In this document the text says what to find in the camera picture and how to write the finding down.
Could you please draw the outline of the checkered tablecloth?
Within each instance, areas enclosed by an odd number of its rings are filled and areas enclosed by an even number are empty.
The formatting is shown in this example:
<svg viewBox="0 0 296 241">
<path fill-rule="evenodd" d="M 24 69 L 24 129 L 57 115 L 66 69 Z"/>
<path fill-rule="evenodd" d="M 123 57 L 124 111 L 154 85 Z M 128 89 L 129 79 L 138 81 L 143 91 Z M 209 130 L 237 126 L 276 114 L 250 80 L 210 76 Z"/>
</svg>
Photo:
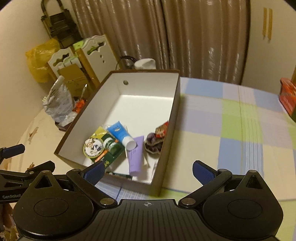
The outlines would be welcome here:
<svg viewBox="0 0 296 241">
<path fill-rule="evenodd" d="M 179 200 L 200 187 L 201 160 L 233 174 L 257 170 L 283 209 L 279 240 L 295 240 L 295 123 L 278 96 L 203 79 L 181 78 L 181 102 L 161 199 Z"/>
</svg>

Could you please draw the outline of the purple tube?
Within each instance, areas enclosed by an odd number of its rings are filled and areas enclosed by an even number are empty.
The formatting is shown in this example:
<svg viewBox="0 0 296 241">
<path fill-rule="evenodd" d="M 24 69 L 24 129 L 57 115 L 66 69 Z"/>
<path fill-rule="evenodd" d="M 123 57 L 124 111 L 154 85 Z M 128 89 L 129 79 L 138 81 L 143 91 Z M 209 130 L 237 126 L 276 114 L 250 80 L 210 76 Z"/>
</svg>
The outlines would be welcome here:
<svg viewBox="0 0 296 241">
<path fill-rule="evenodd" d="M 129 162 L 129 175 L 139 176 L 142 172 L 143 166 L 143 150 L 144 150 L 144 136 L 139 136 L 134 138 L 137 146 L 127 152 L 128 162 Z"/>
</svg>

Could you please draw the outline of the small cardboard carton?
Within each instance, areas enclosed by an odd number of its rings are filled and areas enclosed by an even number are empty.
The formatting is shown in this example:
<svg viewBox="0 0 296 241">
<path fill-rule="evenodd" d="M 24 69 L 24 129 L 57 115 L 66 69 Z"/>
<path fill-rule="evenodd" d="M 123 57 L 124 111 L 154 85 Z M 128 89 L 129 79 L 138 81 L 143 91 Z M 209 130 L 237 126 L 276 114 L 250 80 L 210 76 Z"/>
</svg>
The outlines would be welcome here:
<svg viewBox="0 0 296 241">
<path fill-rule="evenodd" d="M 64 77 L 64 82 L 73 98 L 88 99 L 92 93 L 91 85 L 77 64 L 61 68 L 58 73 Z"/>
</svg>

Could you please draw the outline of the red instant noodle bowl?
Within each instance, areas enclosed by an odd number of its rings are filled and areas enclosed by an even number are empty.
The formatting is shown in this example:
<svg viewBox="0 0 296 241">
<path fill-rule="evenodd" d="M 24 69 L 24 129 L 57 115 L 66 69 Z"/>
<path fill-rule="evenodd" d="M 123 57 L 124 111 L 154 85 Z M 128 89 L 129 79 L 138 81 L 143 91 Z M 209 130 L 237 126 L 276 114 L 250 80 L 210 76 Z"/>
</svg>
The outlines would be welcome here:
<svg viewBox="0 0 296 241">
<path fill-rule="evenodd" d="M 283 105 L 288 115 L 295 119 L 295 84 L 287 78 L 281 78 L 280 83 L 280 103 Z"/>
</svg>

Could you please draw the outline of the green blister card package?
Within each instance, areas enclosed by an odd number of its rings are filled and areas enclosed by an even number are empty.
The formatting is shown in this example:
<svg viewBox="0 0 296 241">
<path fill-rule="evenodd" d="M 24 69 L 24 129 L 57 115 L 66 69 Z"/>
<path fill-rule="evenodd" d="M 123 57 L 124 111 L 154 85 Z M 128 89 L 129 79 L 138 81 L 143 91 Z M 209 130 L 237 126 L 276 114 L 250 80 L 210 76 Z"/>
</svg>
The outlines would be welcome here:
<svg viewBox="0 0 296 241">
<path fill-rule="evenodd" d="M 102 126 L 83 145 L 85 157 L 93 163 L 103 162 L 104 168 L 108 168 L 124 151 L 121 142 Z"/>
</svg>

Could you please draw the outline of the yellow plastic bag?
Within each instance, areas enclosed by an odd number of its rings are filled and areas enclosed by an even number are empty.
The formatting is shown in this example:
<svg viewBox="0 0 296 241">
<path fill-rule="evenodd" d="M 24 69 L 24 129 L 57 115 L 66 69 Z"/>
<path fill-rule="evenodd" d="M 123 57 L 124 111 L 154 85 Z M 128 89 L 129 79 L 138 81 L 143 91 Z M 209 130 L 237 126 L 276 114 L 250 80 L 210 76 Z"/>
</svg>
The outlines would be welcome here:
<svg viewBox="0 0 296 241">
<path fill-rule="evenodd" d="M 47 83 L 51 79 L 46 64 L 59 49 L 59 42 L 56 39 L 50 39 L 25 53 L 27 66 L 37 83 Z"/>
</svg>

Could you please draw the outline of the yellow wall strips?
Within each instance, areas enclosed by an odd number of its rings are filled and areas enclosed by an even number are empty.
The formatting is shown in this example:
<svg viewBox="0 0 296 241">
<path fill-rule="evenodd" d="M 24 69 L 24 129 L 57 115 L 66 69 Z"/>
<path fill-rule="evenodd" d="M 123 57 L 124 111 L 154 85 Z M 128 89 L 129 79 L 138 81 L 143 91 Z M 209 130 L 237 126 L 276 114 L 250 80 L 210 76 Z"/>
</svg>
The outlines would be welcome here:
<svg viewBox="0 0 296 241">
<path fill-rule="evenodd" d="M 270 42 L 273 34 L 273 9 L 263 8 L 263 27 L 262 35 L 263 39 L 267 38 Z"/>
</svg>

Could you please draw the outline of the brown cardboard box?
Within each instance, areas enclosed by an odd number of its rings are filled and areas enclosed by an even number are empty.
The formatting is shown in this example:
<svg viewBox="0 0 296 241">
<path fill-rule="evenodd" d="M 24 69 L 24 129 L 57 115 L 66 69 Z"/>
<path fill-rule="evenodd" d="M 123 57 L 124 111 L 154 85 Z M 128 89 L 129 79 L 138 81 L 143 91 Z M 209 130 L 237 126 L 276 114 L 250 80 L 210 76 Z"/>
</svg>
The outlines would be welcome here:
<svg viewBox="0 0 296 241">
<path fill-rule="evenodd" d="M 83 145 L 100 126 L 120 121 L 136 138 L 146 137 L 168 121 L 161 153 L 144 153 L 144 168 L 138 177 L 127 180 L 107 174 L 102 179 L 127 190 L 157 196 L 167 168 L 180 97 L 177 70 L 111 71 L 77 114 L 54 153 L 64 161 L 87 167 L 91 160 L 83 154 Z M 110 168 L 127 175 L 127 156 L 122 155 Z"/>
</svg>

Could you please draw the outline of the red snack packet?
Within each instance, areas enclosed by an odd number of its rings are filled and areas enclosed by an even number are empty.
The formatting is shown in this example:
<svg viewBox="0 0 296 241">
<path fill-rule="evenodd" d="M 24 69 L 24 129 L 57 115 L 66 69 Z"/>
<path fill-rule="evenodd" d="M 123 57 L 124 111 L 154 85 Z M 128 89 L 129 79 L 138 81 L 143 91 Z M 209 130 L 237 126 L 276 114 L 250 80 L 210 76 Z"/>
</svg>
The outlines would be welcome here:
<svg viewBox="0 0 296 241">
<path fill-rule="evenodd" d="M 166 121 L 155 129 L 156 138 L 164 138 L 167 133 L 169 122 Z"/>
</svg>

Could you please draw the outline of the small dark green packet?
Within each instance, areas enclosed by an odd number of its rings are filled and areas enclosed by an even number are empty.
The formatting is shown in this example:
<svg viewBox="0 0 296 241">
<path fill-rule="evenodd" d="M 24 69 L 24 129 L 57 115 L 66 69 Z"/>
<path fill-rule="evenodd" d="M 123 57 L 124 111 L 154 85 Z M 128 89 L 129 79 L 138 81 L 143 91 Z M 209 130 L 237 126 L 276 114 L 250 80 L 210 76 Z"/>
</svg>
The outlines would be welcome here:
<svg viewBox="0 0 296 241">
<path fill-rule="evenodd" d="M 111 176 L 120 177 L 120 178 L 124 178 L 124 179 L 127 179 L 127 180 L 132 180 L 132 176 L 130 176 L 130 175 L 119 174 L 119 173 L 114 173 L 114 172 L 108 172 L 108 174 L 111 175 Z"/>
</svg>

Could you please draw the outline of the blue white tube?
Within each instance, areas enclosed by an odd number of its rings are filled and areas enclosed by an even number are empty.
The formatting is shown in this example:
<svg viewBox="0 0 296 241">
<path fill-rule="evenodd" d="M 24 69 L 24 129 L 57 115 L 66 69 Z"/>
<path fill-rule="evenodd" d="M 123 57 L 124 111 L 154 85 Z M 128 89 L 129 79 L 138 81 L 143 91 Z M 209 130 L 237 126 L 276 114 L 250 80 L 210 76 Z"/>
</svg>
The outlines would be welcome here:
<svg viewBox="0 0 296 241">
<path fill-rule="evenodd" d="M 127 151 L 131 151 L 136 148 L 137 144 L 135 140 L 131 137 L 120 121 L 109 126 L 107 130 L 121 142 Z"/>
</svg>

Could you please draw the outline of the brown curtain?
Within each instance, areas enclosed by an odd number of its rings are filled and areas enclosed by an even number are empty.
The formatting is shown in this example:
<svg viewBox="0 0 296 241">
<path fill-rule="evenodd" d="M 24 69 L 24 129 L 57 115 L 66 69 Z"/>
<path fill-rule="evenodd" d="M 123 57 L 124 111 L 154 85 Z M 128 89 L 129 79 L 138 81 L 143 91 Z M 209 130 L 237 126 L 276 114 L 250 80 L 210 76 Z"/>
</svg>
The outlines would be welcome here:
<svg viewBox="0 0 296 241">
<path fill-rule="evenodd" d="M 84 38 L 106 35 L 117 56 L 152 58 L 184 77 L 240 84 L 249 1 L 72 1 Z"/>
</svg>

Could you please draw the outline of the crumpled white foil bag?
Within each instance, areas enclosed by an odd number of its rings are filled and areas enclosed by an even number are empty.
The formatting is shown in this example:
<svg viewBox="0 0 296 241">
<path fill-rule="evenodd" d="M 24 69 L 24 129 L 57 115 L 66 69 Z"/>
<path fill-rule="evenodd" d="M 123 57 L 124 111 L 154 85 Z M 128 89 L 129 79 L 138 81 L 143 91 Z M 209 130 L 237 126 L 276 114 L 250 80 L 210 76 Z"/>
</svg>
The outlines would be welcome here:
<svg viewBox="0 0 296 241">
<path fill-rule="evenodd" d="M 74 109 L 72 95 L 64 83 L 65 78 L 60 75 L 51 87 L 47 96 L 43 98 L 43 108 L 55 122 L 61 123 Z"/>
</svg>

